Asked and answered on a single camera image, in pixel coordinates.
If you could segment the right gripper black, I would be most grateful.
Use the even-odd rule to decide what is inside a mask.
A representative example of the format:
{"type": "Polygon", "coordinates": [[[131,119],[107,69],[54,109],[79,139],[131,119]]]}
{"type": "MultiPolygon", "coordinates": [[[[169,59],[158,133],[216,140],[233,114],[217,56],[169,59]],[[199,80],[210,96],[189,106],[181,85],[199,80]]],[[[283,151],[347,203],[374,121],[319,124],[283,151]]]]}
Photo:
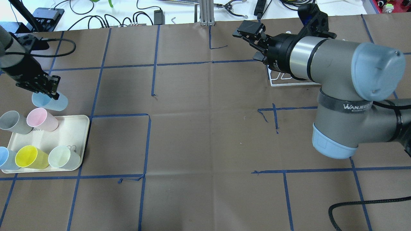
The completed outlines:
{"type": "Polygon", "coordinates": [[[266,49],[265,53],[256,52],[253,60],[262,62],[269,66],[271,70],[288,73],[294,79],[298,79],[290,68],[291,52],[297,42],[301,39],[299,35],[279,34],[270,36],[265,34],[266,27],[261,22],[244,20],[235,29],[232,36],[241,38],[249,43],[257,44],[266,49]]]}

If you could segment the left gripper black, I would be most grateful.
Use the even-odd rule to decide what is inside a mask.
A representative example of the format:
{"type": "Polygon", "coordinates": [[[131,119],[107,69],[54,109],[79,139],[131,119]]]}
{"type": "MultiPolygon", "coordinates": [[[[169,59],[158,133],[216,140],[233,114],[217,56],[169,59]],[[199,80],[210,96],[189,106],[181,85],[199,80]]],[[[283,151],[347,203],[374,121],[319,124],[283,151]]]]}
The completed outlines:
{"type": "Polygon", "coordinates": [[[54,100],[58,100],[60,97],[60,94],[57,92],[60,79],[60,76],[48,75],[46,72],[40,74],[21,74],[14,77],[16,86],[34,93],[45,93],[54,100]]]}

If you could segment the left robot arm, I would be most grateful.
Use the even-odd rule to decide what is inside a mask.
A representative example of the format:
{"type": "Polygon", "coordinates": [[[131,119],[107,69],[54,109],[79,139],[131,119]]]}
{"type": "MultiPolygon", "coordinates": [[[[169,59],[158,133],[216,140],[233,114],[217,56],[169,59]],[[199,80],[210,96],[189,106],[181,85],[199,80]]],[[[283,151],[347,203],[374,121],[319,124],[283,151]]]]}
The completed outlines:
{"type": "Polygon", "coordinates": [[[0,28],[0,34],[1,71],[15,80],[16,86],[58,100],[60,77],[48,75],[31,53],[49,49],[48,41],[33,35],[18,38],[3,27],[0,28]]]}

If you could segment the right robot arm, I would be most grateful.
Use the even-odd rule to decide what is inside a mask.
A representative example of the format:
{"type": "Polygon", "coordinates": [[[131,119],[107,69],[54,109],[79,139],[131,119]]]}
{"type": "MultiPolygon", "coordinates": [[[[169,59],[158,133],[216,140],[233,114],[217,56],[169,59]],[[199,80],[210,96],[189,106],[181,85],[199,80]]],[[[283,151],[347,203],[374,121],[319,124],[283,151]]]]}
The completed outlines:
{"type": "Polygon", "coordinates": [[[300,81],[321,84],[312,144],[324,156],[347,159],[361,143],[399,142],[410,154],[410,99],[388,100],[405,72],[401,51],[336,40],[327,19],[303,19],[297,35],[265,34],[260,22],[233,32],[255,48],[253,59],[300,81]]]}

